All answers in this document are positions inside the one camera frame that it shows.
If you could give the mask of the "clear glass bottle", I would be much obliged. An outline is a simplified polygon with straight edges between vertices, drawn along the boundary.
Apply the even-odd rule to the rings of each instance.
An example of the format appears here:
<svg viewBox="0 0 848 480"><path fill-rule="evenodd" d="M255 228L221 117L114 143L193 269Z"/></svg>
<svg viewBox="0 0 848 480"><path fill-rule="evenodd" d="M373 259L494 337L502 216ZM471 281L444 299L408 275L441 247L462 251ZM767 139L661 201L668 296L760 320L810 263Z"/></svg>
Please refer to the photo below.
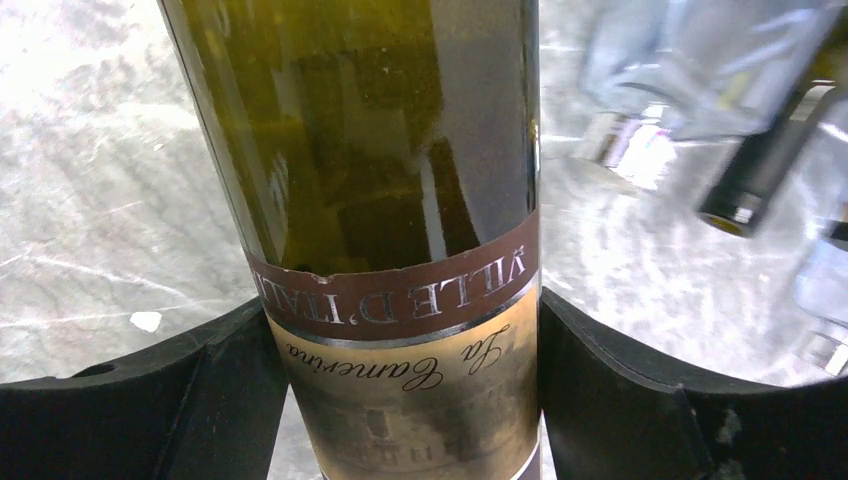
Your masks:
<svg viewBox="0 0 848 480"><path fill-rule="evenodd" d="M650 141L764 131L837 24L840 1L609 1L585 50L580 89L599 105L576 157L632 183L666 155Z"/></svg>

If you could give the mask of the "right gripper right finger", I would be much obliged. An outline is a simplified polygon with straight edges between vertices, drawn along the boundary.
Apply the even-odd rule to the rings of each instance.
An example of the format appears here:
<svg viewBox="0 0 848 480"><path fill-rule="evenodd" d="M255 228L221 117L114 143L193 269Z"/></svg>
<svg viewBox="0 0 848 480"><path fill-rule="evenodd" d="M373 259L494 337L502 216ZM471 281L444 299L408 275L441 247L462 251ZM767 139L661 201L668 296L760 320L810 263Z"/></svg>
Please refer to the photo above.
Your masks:
<svg viewBox="0 0 848 480"><path fill-rule="evenodd" d="M539 398L560 479L843 479L847 382L689 364L541 294Z"/></svg>

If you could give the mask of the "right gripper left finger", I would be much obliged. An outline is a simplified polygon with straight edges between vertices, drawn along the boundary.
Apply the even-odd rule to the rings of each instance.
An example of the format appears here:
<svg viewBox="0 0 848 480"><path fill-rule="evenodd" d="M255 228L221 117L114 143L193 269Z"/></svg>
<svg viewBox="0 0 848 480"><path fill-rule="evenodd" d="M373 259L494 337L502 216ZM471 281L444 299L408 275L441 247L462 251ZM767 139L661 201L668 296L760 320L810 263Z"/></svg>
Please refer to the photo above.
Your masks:
<svg viewBox="0 0 848 480"><path fill-rule="evenodd" d="M258 300L64 379L1 387L5 479L264 479L288 382Z"/></svg>

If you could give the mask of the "dark wine bottle brown label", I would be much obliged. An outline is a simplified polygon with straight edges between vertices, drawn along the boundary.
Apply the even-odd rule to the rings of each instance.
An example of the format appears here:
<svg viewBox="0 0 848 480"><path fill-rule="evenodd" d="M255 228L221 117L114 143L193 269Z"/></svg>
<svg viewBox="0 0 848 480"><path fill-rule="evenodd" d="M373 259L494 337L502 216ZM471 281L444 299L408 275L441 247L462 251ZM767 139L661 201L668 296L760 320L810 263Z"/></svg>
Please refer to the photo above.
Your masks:
<svg viewBox="0 0 848 480"><path fill-rule="evenodd" d="M534 1L163 1L327 479L537 479Z"/></svg>

